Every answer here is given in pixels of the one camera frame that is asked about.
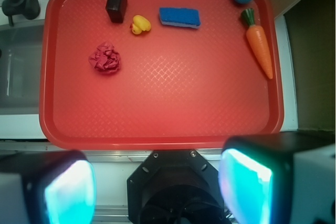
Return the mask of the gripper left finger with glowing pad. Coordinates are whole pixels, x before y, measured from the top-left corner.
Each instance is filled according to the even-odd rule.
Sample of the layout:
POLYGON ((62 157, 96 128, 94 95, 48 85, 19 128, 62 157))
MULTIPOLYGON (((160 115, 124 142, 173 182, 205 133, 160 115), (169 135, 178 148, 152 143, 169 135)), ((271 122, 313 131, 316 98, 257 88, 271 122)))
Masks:
POLYGON ((93 165, 81 151, 1 155, 1 223, 92 223, 93 165))

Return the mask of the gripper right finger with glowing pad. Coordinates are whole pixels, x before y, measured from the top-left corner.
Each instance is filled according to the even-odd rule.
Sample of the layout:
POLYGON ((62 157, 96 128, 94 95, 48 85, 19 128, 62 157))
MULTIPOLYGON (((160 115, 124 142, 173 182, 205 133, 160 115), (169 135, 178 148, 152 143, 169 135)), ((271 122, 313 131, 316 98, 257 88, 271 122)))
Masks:
POLYGON ((238 223, 335 223, 335 136, 230 137, 219 160, 218 184, 238 223))

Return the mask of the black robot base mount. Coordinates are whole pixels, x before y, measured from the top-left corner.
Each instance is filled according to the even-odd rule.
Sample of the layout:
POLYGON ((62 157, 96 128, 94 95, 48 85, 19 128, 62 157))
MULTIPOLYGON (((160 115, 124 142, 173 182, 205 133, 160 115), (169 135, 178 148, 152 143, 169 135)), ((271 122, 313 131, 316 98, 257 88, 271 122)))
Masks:
POLYGON ((132 223, 230 223, 218 170, 196 150, 153 151, 127 179, 132 223))

